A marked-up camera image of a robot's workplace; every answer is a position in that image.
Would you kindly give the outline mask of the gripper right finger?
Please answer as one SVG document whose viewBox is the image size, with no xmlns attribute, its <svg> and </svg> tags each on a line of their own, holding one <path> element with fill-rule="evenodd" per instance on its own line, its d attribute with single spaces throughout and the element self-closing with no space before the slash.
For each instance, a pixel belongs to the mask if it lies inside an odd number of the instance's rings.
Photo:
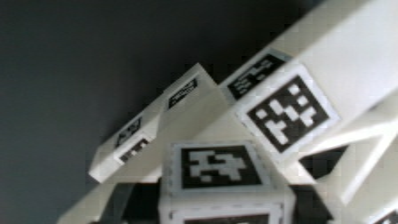
<svg viewBox="0 0 398 224">
<path fill-rule="evenodd" d="M 327 224 L 334 219 L 311 185 L 290 186 L 295 196 L 293 224 Z"/>
</svg>

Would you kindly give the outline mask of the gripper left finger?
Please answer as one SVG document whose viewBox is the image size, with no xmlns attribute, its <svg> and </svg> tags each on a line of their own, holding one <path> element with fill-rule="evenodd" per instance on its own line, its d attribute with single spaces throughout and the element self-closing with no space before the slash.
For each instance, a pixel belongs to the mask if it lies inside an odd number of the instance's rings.
<svg viewBox="0 0 398 224">
<path fill-rule="evenodd" d="M 100 220 L 89 224 L 160 224 L 160 183 L 116 185 Z"/>
</svg>

